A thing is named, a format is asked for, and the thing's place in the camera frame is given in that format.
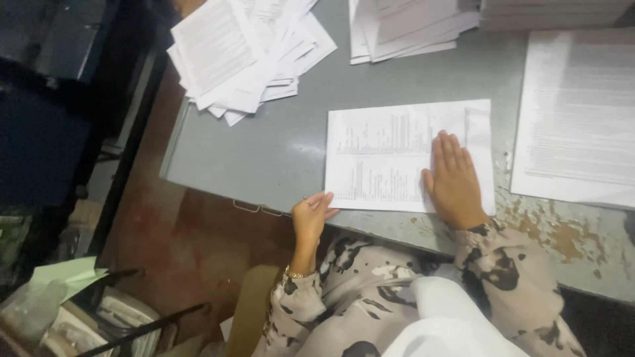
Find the gray desk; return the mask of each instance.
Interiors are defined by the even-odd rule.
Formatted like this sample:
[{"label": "gray desk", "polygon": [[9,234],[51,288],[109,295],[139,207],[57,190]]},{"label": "gray desk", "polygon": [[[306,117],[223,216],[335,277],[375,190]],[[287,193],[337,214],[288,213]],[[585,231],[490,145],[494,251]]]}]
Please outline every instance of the gray desk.
[{"label": "gray desk", "polygon": [[[625,212],[509,194],[525,33],[471,32],[455,50],[350,66],[346,2],[320,0],[313,12],[339,49],[300,78],[300,94],[266,103],[232,128],[184,101],[163,178],[288,212],[323,189],[327,111],[490,98],[497,217],[549,252],[560,283],[635,300],[635,246]],[[430,215],[346,211],[330,223],[454,253],[446,227]]]}]

